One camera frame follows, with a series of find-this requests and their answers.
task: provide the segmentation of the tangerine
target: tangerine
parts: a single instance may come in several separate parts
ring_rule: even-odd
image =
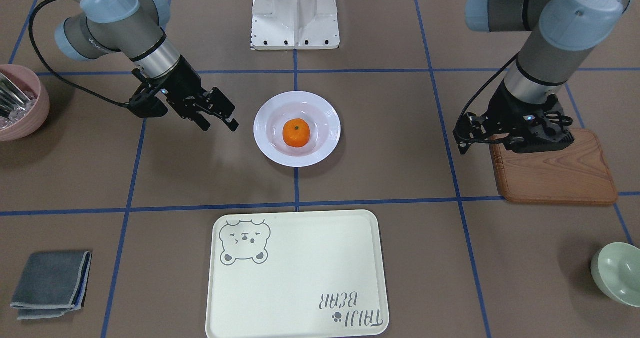
[[[301,148],[311,139],[311,129],[304,119],[296,118],[284,124],[282,128],[284,143],[290,147]]]

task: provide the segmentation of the brown wooden board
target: brown wooden board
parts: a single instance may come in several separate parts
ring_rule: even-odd
[[[618,191],[598,137],[571,129],[575,142],[560,151],[516,154],[491,144],[498,190],[512,203],[611,206]]]

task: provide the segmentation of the bear face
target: bear face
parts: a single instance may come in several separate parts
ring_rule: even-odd
[[[251,259],[260,265],[267,260],[267,240],[272,230],[265,221],[229,222],[220,229],[219,237],[222,242],[220,261],[230,266],[236,260]]]

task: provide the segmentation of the dark gray cloth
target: dark gray cloth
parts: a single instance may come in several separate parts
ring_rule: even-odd
[[[32,254],[11,300],[18,320],[55,318],[80,309],[90,265],[89,251]]]

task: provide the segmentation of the light green bowl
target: light green bowl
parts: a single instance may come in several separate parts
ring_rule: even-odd
[[[591,275],[610,299],[640,308],[640,249],[621,242],[606,245],[591,260]]]

